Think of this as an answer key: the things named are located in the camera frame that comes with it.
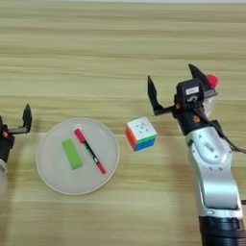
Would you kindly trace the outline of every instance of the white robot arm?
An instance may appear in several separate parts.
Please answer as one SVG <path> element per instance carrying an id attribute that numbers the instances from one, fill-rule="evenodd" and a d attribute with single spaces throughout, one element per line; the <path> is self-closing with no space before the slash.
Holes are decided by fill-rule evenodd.
<path id="1" fill-rule="evenodd" d="M 195 197 L 204 246 L 246 245 L 241 201 L 232 174 L 234 146 L 204 112 L 204 100 L 217 93 L 207 77 L 189 66 L 192 80 L 178 83 L 174 106 L 164 108 L 148 78 L 148 95 L 155 115 L 172 112 L 185 135 L 194 173 Z"/>
<path id="2" fill-rule="evenodd" d="M 29 105 L 26 106 L 23 112 L 23 126 L 18 128 L 8 128 L 3 124 L 2 117 L 0 116 L 0 202 L 8 184 L 8 168 L 7 162 L 10 150 L 14 144 L 14 135 L 27 134 L 32 127 L 32 112 Z"/>

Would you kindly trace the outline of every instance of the cube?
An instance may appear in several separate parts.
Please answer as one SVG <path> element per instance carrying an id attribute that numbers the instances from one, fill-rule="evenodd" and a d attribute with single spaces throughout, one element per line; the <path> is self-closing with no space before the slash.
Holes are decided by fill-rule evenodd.
<path id="1" fill-rule="evenodd" d="M 147 117 L 141 117 L 127 123 L 126 136 L 134 151 L 138 151 L 153 146 L 157 132 Z"/>

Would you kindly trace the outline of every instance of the marker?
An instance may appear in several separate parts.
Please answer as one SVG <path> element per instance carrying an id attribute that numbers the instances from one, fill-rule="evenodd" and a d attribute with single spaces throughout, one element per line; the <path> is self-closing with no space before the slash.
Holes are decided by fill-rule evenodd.
<path id="1" fill-rule="evenodd" d="M 99 170 L 101 171 L 101 173 L 102 174 L 105 174 L 106 173 L 106 170 L 105 170 L 103 164 L 97 159 L 96 155 L 94 154 L 94 152 L 90 148 L 90 146 L 89 146 L 89 144 L 88 144 L 88 142 L 86 140 L 86 137 L 85 137 L 85 135 L 83 135 L 82 131 L 80 129 L 76 129 L 74 131 L 74 134 L 79 139 L 79 141 L 86 146 L 87 150 L 91 154 L 93 160 L 95 161 L 95 163 L 96 163 L 97 167 L 99 168 Z"/>

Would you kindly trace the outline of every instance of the paper plate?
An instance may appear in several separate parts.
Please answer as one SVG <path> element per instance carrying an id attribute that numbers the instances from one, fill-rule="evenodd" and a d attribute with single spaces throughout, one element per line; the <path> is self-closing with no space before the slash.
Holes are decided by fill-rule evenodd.
<path id="1" fill-rule="evenodd" d="M 81 129 L 87 142 L 102 162 L 106 174 L 102 174 L 85 145 L 74 134 Z M 71 138 L 83 165 L 75 170 L 67 159 L 62 142 Z M 51 129 L 37 151 L 37 171 L 52 189 L 69 195 L 92 192 L 109 181 L 119 161 L 119 148 L 112 131 L 104 124 L 87 118 L 70 119 Z"/>

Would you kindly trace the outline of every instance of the green eraser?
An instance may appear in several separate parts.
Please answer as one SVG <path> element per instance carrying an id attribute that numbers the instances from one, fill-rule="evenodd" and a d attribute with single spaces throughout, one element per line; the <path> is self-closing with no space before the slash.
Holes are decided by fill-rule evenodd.
<path id="1" fill-rule="evenodd" d="M 62 147 L 66 153 L 66 156 L 70 162 L 70 165 L 72 167 L 72 169 L 76 169 L 80 166 L 82 166 L 82 161 L 80 159 L 80 156 L 73 144 L 72 139 L 67 139 L 65 141 L 62 142 Z"/>

